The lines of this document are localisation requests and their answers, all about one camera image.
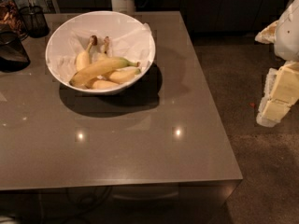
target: brown floor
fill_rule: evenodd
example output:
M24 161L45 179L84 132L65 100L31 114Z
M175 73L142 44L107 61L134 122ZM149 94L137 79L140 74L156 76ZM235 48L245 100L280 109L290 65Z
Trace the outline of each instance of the brown floor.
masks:
M299 223L299 107L274 128L255 122L265 76L284 61L252 35L193 44L244 176L209 224Z

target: table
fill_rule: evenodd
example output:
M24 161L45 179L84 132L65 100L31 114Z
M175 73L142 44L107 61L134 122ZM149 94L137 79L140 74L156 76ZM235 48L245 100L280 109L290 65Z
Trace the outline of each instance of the table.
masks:
M124 202L126 188L159 187L161 200L169 187L197 220L191 201L222 205L243 177L180 13L133 15L149 24L156 57L144 78L113 96L71 91L46 66L51 33L74 16L47 14L50 34L23 41L31 64L0 72L0 190L114 187Z

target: bowl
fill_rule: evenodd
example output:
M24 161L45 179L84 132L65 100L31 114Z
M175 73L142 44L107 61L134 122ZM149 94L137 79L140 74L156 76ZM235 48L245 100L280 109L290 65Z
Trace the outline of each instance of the bowl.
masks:
M139 62L140 74L115 87L85 89L73 87L69 80L75 73L77 55L88 44L91 35L98 38L97 46L91 49L91 62L99 52L106 36L110 38L108 56L124 57L131 62ZM150 69L155 56L155 42L149 26L135 18L114 11L88 12L62 24L50 37L46 47L46 64L51 74L70 89L111 95L119 93L135 84Z

